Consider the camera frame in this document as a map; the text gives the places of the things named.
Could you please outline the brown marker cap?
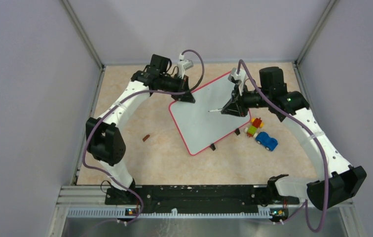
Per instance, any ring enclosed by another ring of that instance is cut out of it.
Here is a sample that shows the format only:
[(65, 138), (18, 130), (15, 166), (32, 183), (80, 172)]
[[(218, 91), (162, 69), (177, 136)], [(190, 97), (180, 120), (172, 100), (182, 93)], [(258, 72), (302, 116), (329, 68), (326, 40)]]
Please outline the brown marker cap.
[(143, 139), (142, 139), (142, 141), (143, 142), (145, 142), (146, 140), (148, 140), (149, 139), (149, 137), (150, 137), (150, 135), (149, 134), (147, 134)]

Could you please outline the pink-framed whiteboard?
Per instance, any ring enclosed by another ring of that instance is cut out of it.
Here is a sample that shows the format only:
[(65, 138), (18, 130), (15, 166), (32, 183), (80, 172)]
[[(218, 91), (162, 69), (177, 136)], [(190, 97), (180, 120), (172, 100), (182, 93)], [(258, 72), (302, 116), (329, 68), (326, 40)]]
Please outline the pink-framed whiteboard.
[(242, 128), (251, 120), (251, 113), (245, 117), (223, 115), (211, 112), (222, 108), (230, 99), (234, 84), (228, 80), (229, 72), (197, 88), (192, 95), (195, 103), (174, 101), (168, 110), (181, 139), (191, 156), (215, 144)]

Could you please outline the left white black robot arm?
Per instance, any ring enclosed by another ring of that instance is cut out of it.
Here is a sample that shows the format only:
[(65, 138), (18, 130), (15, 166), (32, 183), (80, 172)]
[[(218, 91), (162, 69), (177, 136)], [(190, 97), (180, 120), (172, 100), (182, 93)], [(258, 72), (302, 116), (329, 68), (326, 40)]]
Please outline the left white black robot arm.
[(119, 98), (98, 118), (89, 118), (86, 122), (85, 153), (90, 153), (111, 179), (111, 186), (117, 190), (116, 196), (123, 204), (130, 204), (135, 199), (134, 184), (123, 157), (126, 145), (121, 130), (137, 108), (154, 93), (170, 95), (175, 101), (195, 103), (186, 70), (193, 67), (193, 62), (181, 52), (175, 66), (176, 73), (169, 73), (171, 59), (152, 55), (150, 63), (143, 70), (135, 72)]

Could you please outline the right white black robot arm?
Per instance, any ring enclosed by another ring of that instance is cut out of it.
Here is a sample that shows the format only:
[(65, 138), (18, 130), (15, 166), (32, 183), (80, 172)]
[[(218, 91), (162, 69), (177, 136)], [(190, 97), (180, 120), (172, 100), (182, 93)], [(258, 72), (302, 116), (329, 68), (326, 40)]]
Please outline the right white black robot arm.
[(266, 190), (268, 200), (280, 203), (286, 197), (295, 197), (324, 210), (354, 197), (367, 176), (364, 168), (354, 167), (337, 151), (315, 121), (304, 96), (299, 91), (287, 90), (282, 69), (263, 68), (259, 76), (261, 85), (249, 90), (245, 85), (246, 71), (233, 68), (228, 80), (234, 88), (221, 113), (245, 117), (250, 108), (268, 108), (298, 140), (318, 177), (316, 181), (289, 175), (272, 177), (268, 182), (272, 187)]

